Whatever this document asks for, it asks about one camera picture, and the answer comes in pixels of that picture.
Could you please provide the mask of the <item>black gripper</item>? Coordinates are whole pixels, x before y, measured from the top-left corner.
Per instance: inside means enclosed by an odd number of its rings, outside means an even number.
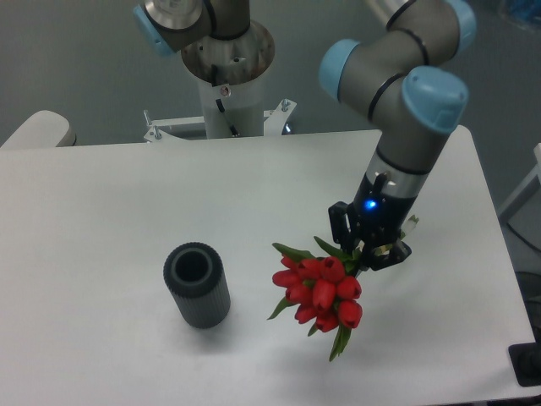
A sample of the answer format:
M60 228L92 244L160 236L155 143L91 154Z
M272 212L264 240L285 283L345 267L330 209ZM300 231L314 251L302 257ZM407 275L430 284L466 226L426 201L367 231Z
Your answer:
M343 252L353 252L364 242L358 266L361 272L402 263L412 250L398 239L399 230L416 199L375 193L374 184L364 175L352 203L338 201L328 209L334 243Z

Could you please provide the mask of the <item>grey robot arm, blue caps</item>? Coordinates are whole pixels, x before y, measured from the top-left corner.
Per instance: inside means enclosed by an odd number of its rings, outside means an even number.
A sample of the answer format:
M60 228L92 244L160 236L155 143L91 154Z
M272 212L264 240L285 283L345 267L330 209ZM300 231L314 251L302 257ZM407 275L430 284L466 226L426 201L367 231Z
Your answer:
M353 275L410 255L406 217L467 105L468 90L441 65L476 35L463 1L373 1L385 34L364 46L335 43L319 68L321 88L381 131L351 203L329 209L332 244ZM161 55L180 54L200 83L209 138L261 136L260 79L275 56L269 31L246 1L144 1L134 18Z

